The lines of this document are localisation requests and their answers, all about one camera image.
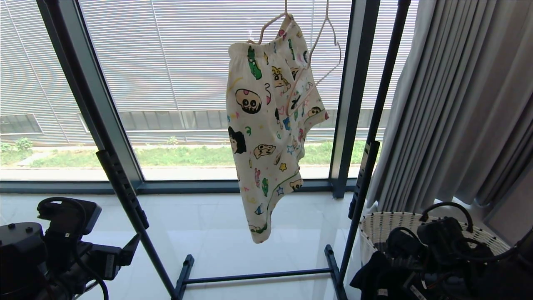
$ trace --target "white woven basket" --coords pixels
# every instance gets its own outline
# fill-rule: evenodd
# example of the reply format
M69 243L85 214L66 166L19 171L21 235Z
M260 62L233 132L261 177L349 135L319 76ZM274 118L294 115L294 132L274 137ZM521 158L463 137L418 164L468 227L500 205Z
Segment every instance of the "white woven basket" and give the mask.
M429 217L428 220L423 222L420 220L422 216L423 215L409 212L375 212L363 216L363 220L359 223L359 229L361 231L359 236L361 242L362 264L365 265L368 263L372 254L378 251L374 245L377 243L385 243L389 237L389 233L394 228L403 226L409 228L416 234L416 230L420 224L440 219ZM506 243L481 228L474 226L472 233L466 231L467 225L467 223L461 223L465 238L486 243L494 255L502 254L509 250L510 247Z

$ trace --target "curtain fold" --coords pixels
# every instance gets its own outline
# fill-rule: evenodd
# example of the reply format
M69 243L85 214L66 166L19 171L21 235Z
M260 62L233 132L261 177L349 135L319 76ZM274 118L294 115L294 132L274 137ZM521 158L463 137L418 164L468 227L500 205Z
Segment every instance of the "curtain fold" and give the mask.
M501 198L533 153L532 19L525 1L420 2L370 205Z

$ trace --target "green lawn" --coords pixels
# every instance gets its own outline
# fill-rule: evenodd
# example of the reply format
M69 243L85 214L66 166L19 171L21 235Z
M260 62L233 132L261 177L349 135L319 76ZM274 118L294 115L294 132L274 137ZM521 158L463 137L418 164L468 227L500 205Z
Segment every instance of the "green lawn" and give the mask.
M356 141L353 147L352 163L360 163L364 149L364 141ZM305 157L300 164L328 165L330 163L333 143L308 144L305 146ZM151 148L135 149L139 163L143 167L148 166L232 166L234 165L230 147L210 148L202 147L174 147L174 148ZM54 151L50 156L34 161L31 167L50 168L81 168L99 167L100 162L94 151Z
M30 157L32 153L32 150L2 151L0 152L0 163L3 166L12 165Z

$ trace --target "pajama pants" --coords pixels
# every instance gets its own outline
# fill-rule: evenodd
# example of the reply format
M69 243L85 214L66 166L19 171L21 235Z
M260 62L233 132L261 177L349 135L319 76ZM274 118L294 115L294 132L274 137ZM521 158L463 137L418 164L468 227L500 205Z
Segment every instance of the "pajama pants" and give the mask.
M281 197L303 185L298 161L305 136L328 119L311 69L304 69L309 52L302 31L292 18L281 28L268 44L229 48L228 133L255 243L268 239Z

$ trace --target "white wire hanger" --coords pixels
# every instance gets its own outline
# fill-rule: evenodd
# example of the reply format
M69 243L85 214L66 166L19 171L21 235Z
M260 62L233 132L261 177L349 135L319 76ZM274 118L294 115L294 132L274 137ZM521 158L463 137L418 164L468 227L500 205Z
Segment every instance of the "white wire hanger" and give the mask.
M290 15L289 15L289 12L287 11L287 0L285 0L285 11L280 14L279 16L275 17L274 19L270 20L268 23L266 23L263 28L261 28L261 35L259 36L259 41L256 43L252 40L248 40L248 43L250 44L257 44L257 45L261 45L261 42L263 41L263 35L265 33L265 29L267 27L269 27L271 24L273 24L274 22L276 22L277 20L279 20L281 17L285 16L285 18L290 18Z
M285 11L287 11L287 1L285 0ZM333 43L335 46L338 47L338 62L337 64L329 71L327 72L321 79L319 79L315 84L314 84L314 89L316 89L317 85L324 79L326 78L329 74L331 74L339 65L341 65L341 60L342 60L342 49L341 49L341 44L337 41L337 35L335 34L335 28L333 27L333 24L331 22L331 20L329 19L329 0L326 1L326 16L324 17L324 21L322 22L322 26L320 27L320 31L318 32L318 35L317 35L317 39L314 41L313 43L313 47L311 48L311 51L309 52L309 59L308 59L308 63L307 63L307 66L304 67L303 69L304 70L308 70L310 67L311 67L311 57L313 56L313 52L314 52L314 49L317 47L317 44L318 44L318 40L320 39L320 36L322 35L322 31L324 31L324 26L326 25L326 22L328 22L330 28L332 29L332 32L333 32ZM296 87L296 83L300 80L300 76L303 74L304 72L298 72L298 77L296 78L296 80L294 81L294 84L291 88L291 91L290 91L290 94L292 96L293 92L294 92L294 88ZM289 99L287 100L287 111L289 109L289 103L290 103L290 100L291 100L291 97L289 97ZM298 109L302 104L304 103L304 101L301 101L300 104L298 104L298 106L295 107L294 110Z

